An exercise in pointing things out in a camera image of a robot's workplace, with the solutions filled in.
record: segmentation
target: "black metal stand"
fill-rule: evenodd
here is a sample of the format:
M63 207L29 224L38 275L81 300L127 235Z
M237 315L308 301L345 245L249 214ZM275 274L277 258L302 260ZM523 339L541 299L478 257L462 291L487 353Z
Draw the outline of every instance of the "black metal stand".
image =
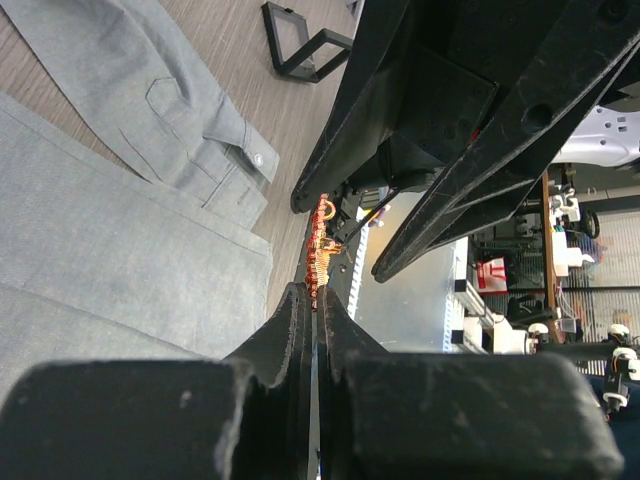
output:
M262 5L262 16L267 30L269 50L273 68L284 77L295 78L303 82L318 83L325 78L342 63L344 63L351 53L353 41L332 30L323 28L309 39L307 21L302 15L295 13L289 8L280 7L274 3L267 2ZM281 19L293 23L298 30L298 36L302 47L288 59L283 58L276 19ZM316 70L312 55L317 52L325 43L336 45L342 51L329 60L323 67Z

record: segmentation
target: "white plastic part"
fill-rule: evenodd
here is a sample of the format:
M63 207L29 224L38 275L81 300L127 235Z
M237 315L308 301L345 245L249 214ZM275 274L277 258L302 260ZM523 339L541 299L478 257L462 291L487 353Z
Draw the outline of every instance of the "white plastic part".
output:
M482 345L482 324L478 317L465 317L464 337L471 340L474 345Z
M466 276L466 263L462 266L464 271L462 272L463 279ZM456 279L458 279L459 272L456 272ZM486 307L482 297L476 292L475 288L470 282L466 282L466 289L463 292L455 292L456 299L466 308L471 316L478 317L478 320L484 328L493 328L493 326L504 318L502 315L497 315Z
M640 381L640 360L629 360L629 378L634 382Z
M580 221L580 205L577 198L570 197L567 194L554 195L551 198L555 217L567 215L571 222Z
M358 207L356 220L362 220L366 214L364 210ZM349 304L347 312L349 317L356 319L356 310L358 309L358 299L360 298L360 286L362 285L362 275L364 273L364 259L367 253L367 242L369 240L369 227L365 225L360 231L360 244L356 251L356 258L353 264L353 278L351 280L351 289L349 291Z
M625 325L621 325L619 323L614 323L609 327L610 335L626 336L626 335L629 335L630 333L631 331L629 330L629 327Z
M625 397L624 395L620 395L619 393L605 392L602 395L602 398L604 398L606 402L608 402L609 400L617 399L620 401L620 406L622 408L626 407L627 404L629 403L629 400L627 400L627 397Z
M524 346L525 355L533 355L536 353L537 344L532 338L527 338Z
M596 107L578 125L553 163L589 163L620 167L640 156L640 112Z
M569 265L570 267L581 267L584 262L595 262L595 260L591 256L582 253L582 250L580 250L579 247L567 248L565 253L565 260L567 262L567 265Z
M636 351L633 348L618 347L613 351L615 358L624 358L625 360L635 360L638 358Z
M544 323L532 323L529 325L527 331L531 334L547 334L549 333L549 327L547 327Z
M493 327L493 353L495 355L526 355L529 352L528 334L524 330L514 330L506 320Z

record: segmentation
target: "white robot part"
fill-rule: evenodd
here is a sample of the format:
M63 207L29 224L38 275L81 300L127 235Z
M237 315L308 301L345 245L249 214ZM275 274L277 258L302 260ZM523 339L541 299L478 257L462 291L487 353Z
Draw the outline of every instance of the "white robot part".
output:
M640 112L621 113L597 106L578 125L553 163L623 167L638 158Z
M618 347L613 351L613 358L628 360L629 378L634 381L640 380L640 360L638 360L638 354L635 350L633 350L632 348Z
M535 345L524 330L514 330L508 321L501 321L493 327L494 355L530 355L535 353Z
M580 205L577 198L573 198L570 194L560 194L551 197L551 205L553 207L553 215L561 218L564 215L569 217L570 222L580 221Z
M619 337L626 337L629 336L631 334L631 331L629 330L629 327L619 324L619 323L614 323L613 325L611 325L609 327L609 335L617 335Z
M604 398L605 402L608 402L609 400L618 400L620 402L620 407L622 408L625 408L629 403L627 397L620 395L619 393L605 392L602 395L602 398Z
M547 327L544 323L532 323L531 325L529 325L527 331L530 334L544 335L549 333L549 327Z

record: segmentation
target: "copper wire coil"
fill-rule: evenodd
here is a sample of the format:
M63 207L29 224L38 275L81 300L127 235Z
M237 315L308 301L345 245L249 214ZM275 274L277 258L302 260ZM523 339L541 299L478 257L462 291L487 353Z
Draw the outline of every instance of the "copper wire coil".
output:
M309 288L313 309L317 309L318 288L329 283L329 263L331 254L340 252L333 240L327 239L327 227L325 222L336 214L336 208L328 200L327 194L322 194L318 200L318 206L311 217L312 231L307 242L307 276L305 282Z

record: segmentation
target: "screw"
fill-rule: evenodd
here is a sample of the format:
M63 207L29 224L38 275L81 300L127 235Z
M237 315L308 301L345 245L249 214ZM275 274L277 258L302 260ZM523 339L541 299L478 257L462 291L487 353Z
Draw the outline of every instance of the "screw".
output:
M605 0L598 8L598 15L608 24L620 23L629 14L626 0Z

